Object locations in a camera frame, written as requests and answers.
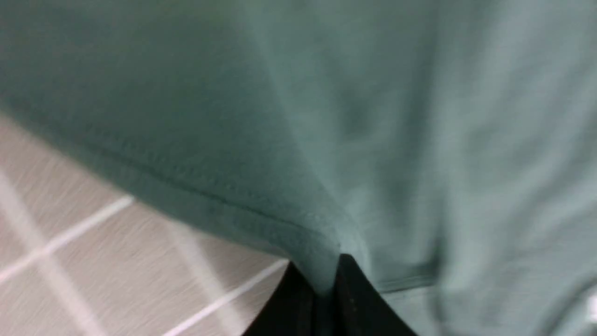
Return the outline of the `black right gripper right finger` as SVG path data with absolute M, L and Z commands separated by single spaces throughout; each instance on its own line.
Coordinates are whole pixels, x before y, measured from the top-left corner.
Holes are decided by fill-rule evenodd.
M 334 283 L 335 336 L 415 336 L 371 285 L 355 259 L 341 254 Z

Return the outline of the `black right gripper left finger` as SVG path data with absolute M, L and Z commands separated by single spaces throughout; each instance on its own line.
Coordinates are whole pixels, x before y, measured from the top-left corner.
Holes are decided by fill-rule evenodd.
M 331 297 L 318 295 L 290 262 L 245 336 L 332 336 Z

